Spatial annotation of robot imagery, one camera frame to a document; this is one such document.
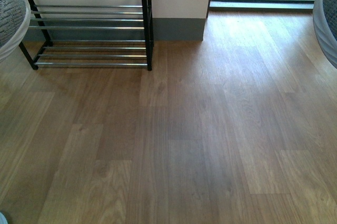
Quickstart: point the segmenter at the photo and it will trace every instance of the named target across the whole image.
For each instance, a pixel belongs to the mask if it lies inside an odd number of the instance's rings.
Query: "wood grain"
[[[279,162],[304,223],[334,223],[337,204],[307,150],[281,150]]]
[[[170,139],[170,223],[212,223],[202,142]]]
[[[101,133],[102,125],[73,125],[38,223],[81,223]]]
[[[78,75],[66,76],[57,79],[65,88],[54,95],[2,202],[14,223],[37,223],[57,171],[85,85]]]
[[[140,105],[150,107],[167,106],[167,42],[156,46],[153,54],[152,72],[142,74]]]
[[[41,43],[27,43],[35,54]],[[335,223],[337,70],[312,16],[210,12],[153,71],[0,64],[11,224]]]
[[[167,109],[140,107],[137,118],[125,223],[169,223]]]
[[[95,163],[80,223],[125,223],[131,161]]]
[[[305,223],[289,194],[252,195],[258,223]]]
[[[0,116],[0,202],[3,201],[54,93],[17,93]]]

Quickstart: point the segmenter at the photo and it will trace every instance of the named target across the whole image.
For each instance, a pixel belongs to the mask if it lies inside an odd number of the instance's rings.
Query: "black metal frame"
[[[43,36],[45,38],[45,42],[42,45],[42,47],[39,49],[39,51],[37,52],[37,54],[35,55],[34,58],[32,58],[29,54],[29,52],[27,51],[26,47],[24,46],[24,44],[21,42],[19,47],[22,50],[24,56],[27,58],[29,64],[31,65],[31,67],[34,70],[38,69],[39,65],[47,65],[47,66],[93,66],[93,67],[101,67],[101,66],[113,66],[113,67],[146,67],[147,70],[152,70],[152,54],[153,54],[153,47],[154,47],[154,38],[153,38],[153,16],[152,16],[152,0],[142,0],[142,6],[102,6],[101,8],[109,8],[109,7],[119,7],[119,8],[125,8],[125,7],[141,7],[142,8],[142,13],[125,13],[125,12],[115,12],[112,14],[131,14],[131,15],[138,15],[138,14],[142,14],[143,18],[143,28],[140,27],[92,27],[93,29],[143,29],[144,30],[144,38],[145,40],[143,41],[145,43],[145,54],[146,54],[146,64],[140,64],[140,63],[78,63],[78,64],[74,64],[74,63],[45,63],[45,62],[38,62],[38,60],[40,59],[40,57],[43,56],[43,53],[45,52],[46,48],[52,48],[54,46],[53,41],[51,39],[50,33],[48,32],[48,30],[51,29],[88,29],[88,26],[83,27],[72,27],[72,26],[47,26],[45,25],[45,21],[48,21],[48,18],[42,18],[40,14],[43,14],[44,12],[40,12],[39,11],[39,7],[41,5],[36,5],[34,0],[28,0],[31,10],[32,10],[32,14],[34,14],[35,18],[33,20],[37,21],[38,26],[31,26],[31,28],[34,29],[40,29],[43,33]],[[59,7],[78,7],[78,6],[59,6]],[[80,18],[79,19],[75,19],[75,18],[68,18],[67,21],[81,21]],[[113,21],[115,22],[138,22],[140,19],[113,19]],[[104,19],[102,18],[101,21],[109,21],[109,19]],[[109,42],[141,42],[139,40],[123,40],[123,41],[115,41],[115,40],[111,40]],[[110,49],[119,49],[119,50],[124,50],[124,49],[131,49],[131,50],[137,50],[137,49],[143,49],[143,48],[135,48],[135,47],[119,47],[119,48],[110,48]],[[115,57],[116,59],[143,59],[145,58],[144,56],[133,56],[133,55],[104,55],[103,57],[106,58],[113,58]]]

